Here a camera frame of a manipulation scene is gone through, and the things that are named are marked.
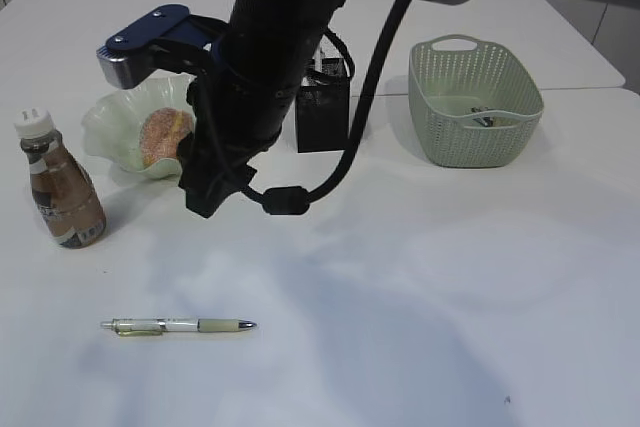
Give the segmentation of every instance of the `plastic bottle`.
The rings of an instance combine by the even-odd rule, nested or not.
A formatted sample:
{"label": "plastic bottle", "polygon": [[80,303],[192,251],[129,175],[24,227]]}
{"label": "plastic bottle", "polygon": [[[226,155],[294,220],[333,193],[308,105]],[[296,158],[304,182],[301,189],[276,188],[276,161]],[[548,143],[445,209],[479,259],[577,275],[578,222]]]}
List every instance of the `plastic bottle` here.
{"label": "plastic bottle", "polygon": [[33,200],[54,240],[72,249],[95,242],[106,226],[104,210],[89,175],[62,144],[49,112],[25,109],[14,126],[29,159]]}

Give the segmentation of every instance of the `black box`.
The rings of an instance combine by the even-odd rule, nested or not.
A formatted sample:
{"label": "black box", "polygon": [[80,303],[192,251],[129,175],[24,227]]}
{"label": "black box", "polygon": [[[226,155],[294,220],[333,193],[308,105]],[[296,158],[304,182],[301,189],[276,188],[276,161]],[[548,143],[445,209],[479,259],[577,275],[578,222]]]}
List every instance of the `black box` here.
{"label": "black box", "polygon": [[344,150],[347,145],[350,86],[344,59],[322,59],[322,73],[335,80],[325,82],[309,75],[309,85],[300,87],[296,95],[296,139],[301,153]]}

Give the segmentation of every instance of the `white cap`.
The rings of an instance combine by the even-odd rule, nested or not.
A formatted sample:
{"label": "white cap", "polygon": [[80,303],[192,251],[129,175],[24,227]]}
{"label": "white cap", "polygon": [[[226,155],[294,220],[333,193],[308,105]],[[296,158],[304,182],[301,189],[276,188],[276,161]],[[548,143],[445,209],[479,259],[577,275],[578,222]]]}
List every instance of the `white cap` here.
{"label": "white cap", "polygon": [[21,139],[37,139],[56,128],[49,111],[38,108],[18,112],[13,125]]}

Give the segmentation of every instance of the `pen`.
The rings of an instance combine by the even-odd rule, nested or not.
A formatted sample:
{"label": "pen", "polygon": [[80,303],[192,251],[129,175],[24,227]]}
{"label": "pen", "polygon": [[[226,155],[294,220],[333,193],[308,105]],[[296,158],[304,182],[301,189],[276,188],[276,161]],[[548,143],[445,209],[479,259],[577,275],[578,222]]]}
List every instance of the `pen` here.
{"label": "pen", "polygon": [[238,319],[113,319],[100,322],[103,329],[121,337],[162,335],[164,332],[244,332],[257,327],[255,322]]}

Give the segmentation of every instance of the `plastic basket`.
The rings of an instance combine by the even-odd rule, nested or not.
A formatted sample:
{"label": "plastic basket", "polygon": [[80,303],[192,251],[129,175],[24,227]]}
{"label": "plastic basket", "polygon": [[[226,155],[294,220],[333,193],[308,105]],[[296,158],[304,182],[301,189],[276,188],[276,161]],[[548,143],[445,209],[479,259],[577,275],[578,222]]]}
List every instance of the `plastic basket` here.
{"label": "plastic basket", "polygon": [[[466,50],[440,50],[443,41]],[[411,49],[409,105],[425,154],[444,167],[501,167],[524,149],[544,103],[505,47],[448,35]]]}

